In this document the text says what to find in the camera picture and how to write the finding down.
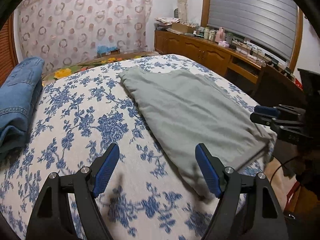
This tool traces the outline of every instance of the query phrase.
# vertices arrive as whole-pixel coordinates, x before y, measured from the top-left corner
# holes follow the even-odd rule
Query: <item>blue gripper pad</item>
[[[204,180],[207,183],[209,191],[213,193],[217,198],[220,198],[222,195],[222,191],[220,188],[219,177],[199,144],[196,146],[196,160],[198,162]]]
[[[266,107],[266,106],[256,106],[254,108],[254,112],[258,114],[274,116],[275,118],[278,118],[280,115],[280,111],[278,109],[273,107]]]
[[[92,191],[94,198],[97,198],[99,194],[103,193],[106,190],[110,177],[119,160],[119,155],[119,146],[115,144],[97,173],[94,188]]]

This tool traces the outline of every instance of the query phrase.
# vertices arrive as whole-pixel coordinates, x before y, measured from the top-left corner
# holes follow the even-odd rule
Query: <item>folded garment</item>
[[[167,156],[199,195],[210,197],[195,158],[197,144],[204,143],[212,156],[238,170],[267,148],[271,139],[208,76],[131,67],[119,77]]]
[[[27,142],[28,126],[42,90],[43,65],[39,57],[26,58],[0,87],[0,160]]]

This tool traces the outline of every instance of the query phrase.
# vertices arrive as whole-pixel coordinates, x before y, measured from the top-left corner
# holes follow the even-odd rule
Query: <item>blue flower pattern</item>
[[[144,235],[148,221],[155,225],[152,235],[159,239],[187,240],[204,234],[216,205],[198,203],[204,205],[201,210],[193,207],[197,197],[169,166],[137,104],[120,85],[118,74],[133,65],[156,73],[184,69],[207,75],[249,112],[256,105],[224,78],[178,55],[115,62],[45,86],[27,146],[0,162],[0,211],[21,239],[48,174],[74,174],[103,155],[111,143],[120,147],[119,162],[96,202],[112,235],[149,239]],[[263,168],[262,157],[243,173],[255,175]],[[244,198],[240,198],[239,207]],[[77,234],[85,239],[72,194],[69,200]]]

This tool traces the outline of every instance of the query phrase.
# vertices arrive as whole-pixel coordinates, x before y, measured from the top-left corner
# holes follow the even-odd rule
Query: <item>wall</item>
[[[320,39],[307,19],[303,17],[300,53],[294,75],[301,81],[298,68],[320,73]]]
[[[188,22],[200,24],[201,15],[202,15],[202,3],[203,3],[203,0],[188,0],[188,3],[187,3]]]
[[[177,0],[153,0],[153,6],[151,10],[151,14],[149,17],[149,21],[146,25],[146,44],[148,46],[149,51],[154,50],[154,18],[155,17],[173,17],[173,10],[176,8]],[[13,27],[14,30],[18,29],[18,14],[17,10],[14,13],[14,21]],[[20,39],[18,37],[18,32],[14,32],[14,40],[15,47],[17,51],[18,61],[21,62],[23,60],[23,56],[21,53],[20,47]]]

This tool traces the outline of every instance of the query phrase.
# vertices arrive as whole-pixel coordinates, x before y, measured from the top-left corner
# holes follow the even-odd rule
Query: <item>window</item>
[[[290,60],[297,5],[293,0],[210,0],[208,26],[223,26]]]

